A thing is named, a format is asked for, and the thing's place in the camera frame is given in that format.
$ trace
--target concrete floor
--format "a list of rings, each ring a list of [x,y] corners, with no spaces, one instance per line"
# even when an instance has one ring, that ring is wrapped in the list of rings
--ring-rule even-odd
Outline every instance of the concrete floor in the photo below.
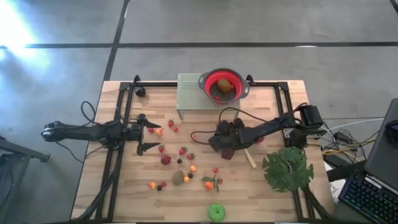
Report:
[[[51,153],[32,160],[6,223],[69,219],[81,164],[42,140],[49,122],[81,124],[98,101],[110,48],[19,49],[21,44],[113,43],[123,0],[0,0],[0,135]],[[388,0],[135,0],[121,43],[398,41]],[[119,49],[110,80],[176,80],[229,67],[257,80],[305,80],[330,127],[383,117],[398,96],[397,47]],[[374,121],[346,127],[364,140]],[[87,142],[63,141],[83,159]]]

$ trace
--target black knob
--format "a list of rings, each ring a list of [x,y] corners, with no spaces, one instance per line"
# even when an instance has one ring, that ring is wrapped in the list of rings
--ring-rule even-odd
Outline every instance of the black knob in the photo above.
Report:
[[[146,94],[146,91],[145,91],[144,87],[137,87],[136,88],[136,95],[138,97],[144,97],[145,94]]]

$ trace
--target kiwi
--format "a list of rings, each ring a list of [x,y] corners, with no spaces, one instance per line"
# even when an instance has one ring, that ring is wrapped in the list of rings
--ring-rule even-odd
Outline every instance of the kiwi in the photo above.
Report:
[[[222,78],[218,80],[217,86],[223,93],[229,93],[229,91],[231,91],[231,84],[226,79]]]
[[[181,185],[184,182],[184,172],[177,170],[174,172],[172,183],[176,186]]]

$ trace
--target wooden stick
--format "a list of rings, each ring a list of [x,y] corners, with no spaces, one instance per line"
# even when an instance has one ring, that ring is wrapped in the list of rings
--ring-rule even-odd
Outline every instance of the wooden stick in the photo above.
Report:
[[[250,156],[249,151],[248,151],[247,149],[243,149],[243,151],[244,151],[244,153],[246,154],[246,157],[248,158],[251,167],[253,167],[253,169],[256,168],[257,165],[256,165],[256,163],[254,162],[253,158]]]

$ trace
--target red strawberry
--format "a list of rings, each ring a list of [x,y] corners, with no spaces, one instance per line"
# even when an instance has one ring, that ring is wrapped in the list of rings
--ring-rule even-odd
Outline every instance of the red strawberry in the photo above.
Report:
[[[195,154],[194,153],[189,153],[188,155],[187,155],[187,158],[189,159],[189,160],[192,160],[192,159],[194,159],[195,158]]]
[[[259,137],[259,139],[257,139],[257,141],[256,141],[256,144],[260,144],[263,140],[264,140],[264,137]]]
[[[169,125],[169,128],[171,128],[171,127],[174,125],[174,121],[173,121],[173,119],[170,119],[170,120],[169,120],[169,123],[168,123],[168,125]]]
[[[164,148],[164,145],[160,145],[160,146],[159,146],[159,152],[164,152],[164,149],[165,149],[165,148]]]
[[[179,150],[178,154],[179,155],[184,155],[188,150],[188,148],[185,146],[182,146],[181,149]]]
[[[172,160],[172,158],[171,158],[170,156],[166,156],[166,155],[164,155],[164,156],[162,156],[162,157],[160,158],[160,162],[161,162],[163,165],[169,164],[171,160]]]

